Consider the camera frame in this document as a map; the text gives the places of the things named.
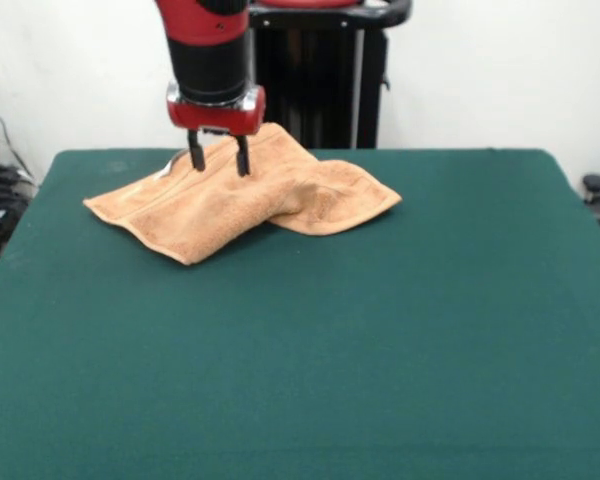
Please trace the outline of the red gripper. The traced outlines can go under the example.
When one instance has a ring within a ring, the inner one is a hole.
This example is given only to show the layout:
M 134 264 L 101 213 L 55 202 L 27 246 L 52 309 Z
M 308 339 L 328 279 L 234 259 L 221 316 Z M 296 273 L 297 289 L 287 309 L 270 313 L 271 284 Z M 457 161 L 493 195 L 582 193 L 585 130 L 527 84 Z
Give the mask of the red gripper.
M 172 123 L 187 129 L 191 162 L 196 171 L 206 168 L 205 155 L 198 141 L 198 131 L 211 131 L 235 136 L 237 172 L 240 177 L 250 174 L 248 140 L 258 132 L 264 118 L 266 94 L 262 86 L 251 85 L 237 100 L 226 104 L 196 104 L 185 99 L 176 82 L 170 82 L 166 102 Z

